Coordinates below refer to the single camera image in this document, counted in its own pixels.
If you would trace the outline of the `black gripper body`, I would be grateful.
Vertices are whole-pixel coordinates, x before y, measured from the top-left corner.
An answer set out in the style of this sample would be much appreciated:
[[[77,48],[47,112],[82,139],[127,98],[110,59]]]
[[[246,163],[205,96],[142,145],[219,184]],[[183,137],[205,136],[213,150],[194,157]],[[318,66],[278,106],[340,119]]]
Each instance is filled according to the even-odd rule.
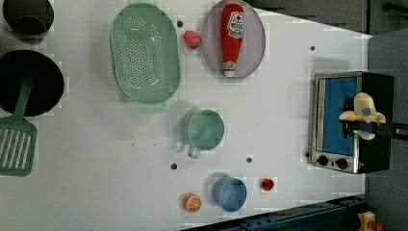
[[[391,123],[386,122],[385,124],[364,124],[353,123],[352,128],[362,128],[364,131],[375,133],[376,137],[385,137],[398,140],[407,139],[407,125],[405,123]]]

